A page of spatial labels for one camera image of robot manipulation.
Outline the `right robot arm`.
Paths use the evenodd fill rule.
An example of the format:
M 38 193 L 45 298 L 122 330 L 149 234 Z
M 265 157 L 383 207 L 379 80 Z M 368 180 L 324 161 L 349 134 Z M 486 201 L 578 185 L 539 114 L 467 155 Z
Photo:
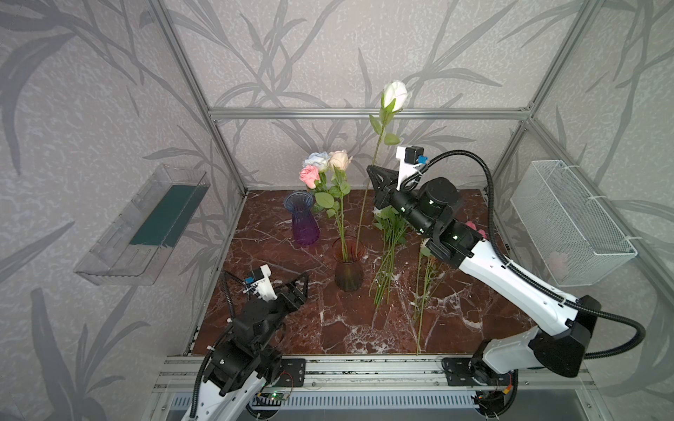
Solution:
M 495 237 L 494 183 L 489 167 L 478 155 L 452 150 L 433 159 L 422 147 L 404 147 L 396 170 L 370 165 L 368 176 L 375 191 L 375 207 L 392 208 L 422 238 L 432 256 L 486 284 L 518 307 L 534 326 L 503 340 L 485 340 L 468 364 L 470 376 L 487 384 L 499 375 L 523 368 L 546 368 L 562 377 L 577 376 L 583 361 L 613 357 L 641 345 L 645 327 L 620 315 L 604 312 L 590 296 L 576 298 L 532 275 L 503 254 Z M 463 156 L 482 168 L 487 182 L 487 235 L 456 219 L 461 198 L 444 177 L 422 182 L 423 175 L 441 160 Z M 627 342 L 607 350 L 587 349 L 599 319 L 634 328 Z

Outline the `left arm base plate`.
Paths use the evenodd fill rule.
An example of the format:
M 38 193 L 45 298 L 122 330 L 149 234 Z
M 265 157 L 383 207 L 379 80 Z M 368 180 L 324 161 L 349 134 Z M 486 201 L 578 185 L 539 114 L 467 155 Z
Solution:
M 305 358 L 283 358 L 277 380 L 272 383 L 273 387 L 296 388 L 303 387 L 305 383 L 307 360 Z

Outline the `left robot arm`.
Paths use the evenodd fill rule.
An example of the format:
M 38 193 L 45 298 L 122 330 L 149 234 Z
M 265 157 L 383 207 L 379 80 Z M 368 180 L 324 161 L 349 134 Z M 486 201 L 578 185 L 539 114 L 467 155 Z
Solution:
M 242 280 L 229 271 L 221 277 L 230 321 L 207 347 L 184 420 L 236 420 L 247 412 L 255 420 L 270 420 L 279 411 L 275 394 L 264 388 L 291 373 L 283 370 L 283 355 L 271 345 L 285 318 L 309 298 L 309 274 L 274 289 L 271 270 L 263 265 Z

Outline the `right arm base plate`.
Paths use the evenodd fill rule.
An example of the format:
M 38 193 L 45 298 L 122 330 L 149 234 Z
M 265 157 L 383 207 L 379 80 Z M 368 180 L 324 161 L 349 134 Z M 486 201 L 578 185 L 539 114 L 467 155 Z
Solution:
M 445 357 L 442 359 L 442 370 L 449 386 L 505 389 L 511 384 L 509 374 L 498 374 L 472 357 Z

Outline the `pink rose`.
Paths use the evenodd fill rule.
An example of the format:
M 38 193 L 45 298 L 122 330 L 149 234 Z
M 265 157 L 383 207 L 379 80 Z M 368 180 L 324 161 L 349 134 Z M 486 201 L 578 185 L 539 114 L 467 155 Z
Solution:
M 300 180 L 314 196 L 316 205 L 335 220 L 341 243 L 341 259 L 349 259 L 344 220 L 344 198 L 350 192 L 350 184 L 344 167 L 329 165 L 319 171 L 314 165 L 305 166 L 299 173 Z

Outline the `red smoky glass vase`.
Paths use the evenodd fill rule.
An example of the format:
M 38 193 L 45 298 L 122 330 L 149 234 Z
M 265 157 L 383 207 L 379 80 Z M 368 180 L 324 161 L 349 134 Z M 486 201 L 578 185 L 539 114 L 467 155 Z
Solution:
M 333 279 L 339 289 L 350 292 L 363 285 L 362 259 L 365 251 L 365 247 L 356 237 L 347 235 L 344 242 L 341 238 L 335 240 L 331 251 L 335 259 Z

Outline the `cream peach rose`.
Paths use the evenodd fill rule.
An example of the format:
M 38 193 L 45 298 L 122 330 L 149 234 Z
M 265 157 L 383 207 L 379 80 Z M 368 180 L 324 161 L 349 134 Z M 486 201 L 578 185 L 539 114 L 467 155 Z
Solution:
M 333 204 L 333 217 L 340 234 L 342 261 L 349 260 L 349 249 L 346 240 L 344 199 L 351 191 L 351 185 L 347 177 L 347 169 L 351 163 L 351 158 L 345 150 L 334 151 L 329 154 L 328 167 L 332 170 L 331 193 L 335 203 Z

